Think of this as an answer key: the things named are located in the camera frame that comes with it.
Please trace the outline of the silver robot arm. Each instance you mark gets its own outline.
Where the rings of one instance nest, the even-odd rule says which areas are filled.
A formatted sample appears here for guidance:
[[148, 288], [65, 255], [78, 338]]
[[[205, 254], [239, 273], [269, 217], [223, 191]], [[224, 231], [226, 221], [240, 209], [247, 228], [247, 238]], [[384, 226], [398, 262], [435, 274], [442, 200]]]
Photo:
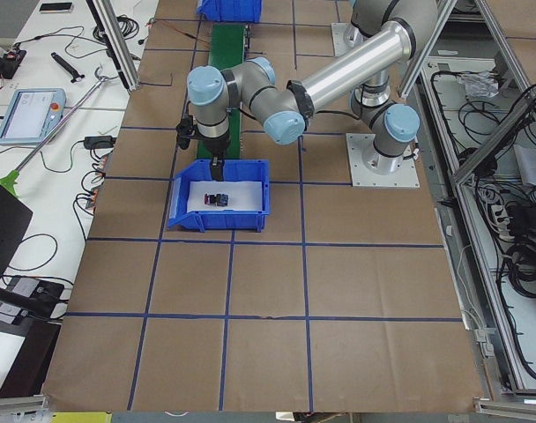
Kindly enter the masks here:
[[221, 181], [230, 109], [244, 105], [274, 142], [291, 144], [323, 107], [395, 62], [413, 58], [431, 38], [438, 16], [434, 1], [353, 1], [351, 7], [351, 24], [364, 40], [302, 81], [288, 81], [283, 91], [264, 57], [225, 70], [193, 69], [187, 88], [194, 113], [178, 123], [177, 145], [185, 150], [193, 139], [202, 142], [212, 155], [211, 176]]

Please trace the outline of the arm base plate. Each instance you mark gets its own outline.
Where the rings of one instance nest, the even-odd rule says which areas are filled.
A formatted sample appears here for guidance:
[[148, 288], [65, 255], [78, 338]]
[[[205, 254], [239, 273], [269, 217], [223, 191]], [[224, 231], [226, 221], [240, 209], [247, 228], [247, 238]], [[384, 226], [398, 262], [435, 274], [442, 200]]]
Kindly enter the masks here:
[[374, 134], [346, 133], [346, 149], [354, 188], [418, 189], [420, 187], [414, 160], [404, 155], [389, 158], [381, 155], [374, 144]]
[[364, 36], [351, 23], [331, 23], [334, 56], [339, 57], [359, 46]]

